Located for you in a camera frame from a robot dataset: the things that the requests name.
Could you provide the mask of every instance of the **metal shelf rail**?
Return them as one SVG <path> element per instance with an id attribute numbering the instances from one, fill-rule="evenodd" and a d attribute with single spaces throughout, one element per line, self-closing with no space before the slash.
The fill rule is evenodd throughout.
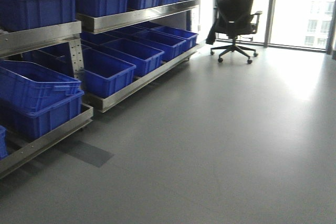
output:
<path id="1" fill-rule="evenodd" d="M 93 34 L 99 34 L 121 27 L 186 12 L 187 10 L 197 7 L 199 4 L 200 0 L 189 0 L 98 18 L 77 14 L 76 18 L 82 21 L 83 30 Z"/>

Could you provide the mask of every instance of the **chair backrest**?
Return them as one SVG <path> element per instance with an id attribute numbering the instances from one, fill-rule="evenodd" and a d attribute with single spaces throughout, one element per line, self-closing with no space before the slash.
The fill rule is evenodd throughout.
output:
<path id="1" fill-rule="evenodd" d="M 235 37 L 240 34 L 246 34 L 244 28 L 250 28 L 252 16 L 250 15 L 253 0 L 216 0 L 219 12 L 219 22 L 217 22 L 217 30 L 222 31 L 229 37 Z"/>

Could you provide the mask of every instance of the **chair armrest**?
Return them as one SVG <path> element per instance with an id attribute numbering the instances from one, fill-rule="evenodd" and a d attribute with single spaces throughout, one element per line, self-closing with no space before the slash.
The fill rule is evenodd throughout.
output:
<path id="1" fill-rule="evenodd" d="M 255 12 L 253 15 L 261 15 L 261 14 L 262 14 L 262 11 L 259 10 L 259 11 Z"/>

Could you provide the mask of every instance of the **chair base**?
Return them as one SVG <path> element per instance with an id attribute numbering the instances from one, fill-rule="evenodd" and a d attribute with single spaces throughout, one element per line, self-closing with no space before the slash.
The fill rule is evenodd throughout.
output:
<path id="1" fill-rule="evenodd" d="M 226 54 L 228 52 L 234 52 L 234 51 L 240 52 L 242 55 L 246 56 L 248 58 L 248 60 L 247 60 L 248 64 L 251 64 L 252 60 L 250 59 L 250 55 L 248 55 L 247 53 L 245 53 L 243 50 L 253 51 L 254 52 L 253 56 L 254 57 L 258 56 L 258 53 L 257 53 L 256 49 L 252 49 L 252 48 L 249 48 L 249 47 L 237 46 L 235 44 L 235 41 L 234 41 L 234 43 L 232 45 L 211 48 L 211 55 L 214 55 L 215 53 L 213 52 L 213 50 L 217 50 L 217 49 L 222 49 L 222 50 L 225 49 L 223 52 L 221 52 L 219 54 L 218 62 L 223 62 L 222 56 L 224 54 Z"/>

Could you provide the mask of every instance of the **shelf frame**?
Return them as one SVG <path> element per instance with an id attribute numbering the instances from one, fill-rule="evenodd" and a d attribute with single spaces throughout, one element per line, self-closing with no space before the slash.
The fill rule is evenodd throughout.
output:
<path id="1" fill-rule="evenodd" d="M 7 132 L 6 140 L 17 144 L 15 138 L 18 138 L 21 148 L 0 161 L 0 179 L 88 125 L 92 122 L 92 117 L 93 107 L 82 104 L 81 114 L 32 142 L 26 141 L 21 136 L 16 136 L 15 133 Z"/>
<path id="2" fill-rule="evenodd" d="M 131 12 L 97 18 L 78 13 L 76 18 L 82 21 L 83 30 L 93 34 L 99 34 L 121 27 L 131 26 L 141 22 L 182 13 L 196 8 L 200 2 L 200 0 L 182 1 L 169 5 L 162 5 L 142 10 L 133 10 Z"/>
<path id="3" fill-rule="evenodd" d="M 0 35 L 0 58 L 79 39 L 81 22 L 39 27 Z"/>
<path id="4" fill-rule="evenodd" d="M 203 44 L 198 44 L 189 51 L 177 56 L 176 58 L 164 63 L 157 69 L 153 70 L 152 72 L 146 74 L 144 77 L 139 78 L 138 80 L 134 81 L 127 87 L 123 88 L 122 90 L 114 93 L 113 95 L 107 98 L 101 98 L 91 93 L 86 93 L 84 100 L 85 102 L 89 103 L 93 106 L 96 110 L 101 113 L 107 112 L 112 107 L 116 106 L 118 103 L 129 97 L 130 95 L 134 94 L 138 90 L 145 87 L 150 82 L 154 81 L 158 77 L 162 76 L 163 74 L 167 73 L 169 70 L 173 69 L 177 65 L 181 64 L 183 61 L 188 60 L 193 54 L 200 49 Z"/>

